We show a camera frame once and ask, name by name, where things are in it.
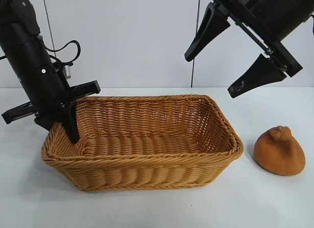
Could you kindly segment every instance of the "cable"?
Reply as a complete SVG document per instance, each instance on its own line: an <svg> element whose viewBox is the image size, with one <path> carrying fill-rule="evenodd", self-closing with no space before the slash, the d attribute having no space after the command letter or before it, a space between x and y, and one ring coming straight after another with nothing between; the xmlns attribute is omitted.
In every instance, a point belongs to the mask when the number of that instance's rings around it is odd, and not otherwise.
<svg viewBox="0 0 314 228"><path fill-rule="evenodd" d="M58 52L58 51L61 51L61 50L65 49L68 45L70 45L71 43L74 43L74 44L77 46L77 48L78 48L77 55L75 56L75 58L74 58L73 60L71 60L71 61L69 61L69 62L62 62L61 60L59 60L59 59L56 58L55 56L49 55L50 58L54 59L54 60L57 62L57 64L59 64L59 65L68 65L68 64L71 64L71 63L73 63L74 61L76 61L76 60L79 58L79 56L80 56L81 47L80 47L80 44L79 44L79 42L78 42L77 40L72 40L72 41L68 42L66 45L64 45L62 48L57 49L57 50L53 50L53 49L49 49L49 48L46 47L46 45L45 45L45 43L44 43L44 41L43 41L43 37L42 37L42 36L38 36L38 39L39 39L40 43L42 44L42 46L43 46L46 50L48 50L48 51L50 51L50 52Z"/></svg>

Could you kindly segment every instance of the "white table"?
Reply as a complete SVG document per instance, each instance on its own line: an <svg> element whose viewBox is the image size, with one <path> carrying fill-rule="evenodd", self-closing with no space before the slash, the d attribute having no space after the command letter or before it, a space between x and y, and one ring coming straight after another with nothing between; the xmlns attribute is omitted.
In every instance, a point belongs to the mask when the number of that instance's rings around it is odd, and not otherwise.
<svg viewBox="0 0 314 228"><path fill-rule="evenodd" d="M103 89L101 95L211 96L245 151L206 187L85 193L43 163L47 132L27 117L0 121L1 228L312 228L314 88L259 88L231 99L226 88ZM0 112L27 101L23 89L0 89ZM252 159L256 139L289 126L303 147L305 170L281 177Z"/></svg>

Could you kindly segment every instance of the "woven basket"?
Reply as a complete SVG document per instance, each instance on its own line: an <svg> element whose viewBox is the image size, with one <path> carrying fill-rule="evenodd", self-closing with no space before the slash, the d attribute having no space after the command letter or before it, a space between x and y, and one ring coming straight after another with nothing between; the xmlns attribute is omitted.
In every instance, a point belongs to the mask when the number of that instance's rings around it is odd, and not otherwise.
<svg viewBox="0 0 314 228"><path fill-rule="evenodd" d="M42 158L78 189L180 189L212 182L243 145L208 96L87 97L81 139L54 124Z"/></svg>

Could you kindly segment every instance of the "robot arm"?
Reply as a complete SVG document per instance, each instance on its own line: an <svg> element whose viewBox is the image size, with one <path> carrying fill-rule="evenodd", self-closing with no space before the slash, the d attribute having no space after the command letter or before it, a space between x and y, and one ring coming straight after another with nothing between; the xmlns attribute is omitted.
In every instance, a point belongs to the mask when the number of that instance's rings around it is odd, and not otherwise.
<svg viewBox="0 0 314 228"><path fill-rule="evenodd" d="M80 51L79 44L73 42ZM63 71L72 62L55 58L57 61L52 63L29 0L0 0L0 46L30 100L3 113L6 123L35 114L36 124L47 130L54 122L62 123L76 143L76 99L99 93L97 81L69 86Z"/></svg>
<svg viewBox="0 0 314 228"><path fill-rule="evenodd" d="M213 0L191 46L185 53L193 60L230 24L230 17L265 52L228 89L234 98L254 88L293 77L302 66L281 41L314 12L314 0Z"/></svg>

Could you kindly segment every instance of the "white wall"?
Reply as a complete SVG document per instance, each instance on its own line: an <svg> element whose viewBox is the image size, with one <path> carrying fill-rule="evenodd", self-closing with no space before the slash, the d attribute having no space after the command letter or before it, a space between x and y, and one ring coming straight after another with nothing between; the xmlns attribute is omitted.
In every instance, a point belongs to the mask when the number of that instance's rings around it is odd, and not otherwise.
<svg viewBox="0 0 314 228"><path fill-rule="evenodd" d="M201 0L200 21L211 0ZM236 81L263 51L232 20L231 27L214 39L195 59L194 87L226 87ZM299 26L283 44L303 66L293 78L272 86L314 86L313 20Z"/></svg>
<svg viewBox="0 0 314 228"><path fill-rule="evenodd" d="M189 87L184 59L195 34L198 0L46 0L56 48L82 46L71 84ZM70 60L75 46L58 54Z"/></svg>
<svg viewBox="0 0 314 228"><path fill-rule="evenodd" d="M51 39L49 33L49 27L44 7L43 0L30 0L33 4L37 16L37 22L41 29L41 34L44 36L44 41L47 46L51 46ZM0 49L0 56L3 56L3 51ZM21 87L20 82L16 78L9 62L5 60L0 61L0 71L1 71L1 78L0 78L0 88L2 87Z"/></svg>
<svg viewBox="0 0 314 228"><path fill-rule="evenodd" d="M52 47L43 0L30 0L47 46ZM200 20L210 0L201 0ZM192 62L184 53L195 35L198 0L46 0L54 45L72 39L82 54L72 67L71 85L98 80L102 87L189 87ZM237 26L210 43L195 61L194 87L229 86L262 52ZM277 86L314 86L313 22L283 41L304 67ZM57 56L70 60L71 45ZM20 87L6 60L0 87Z"/></svg>

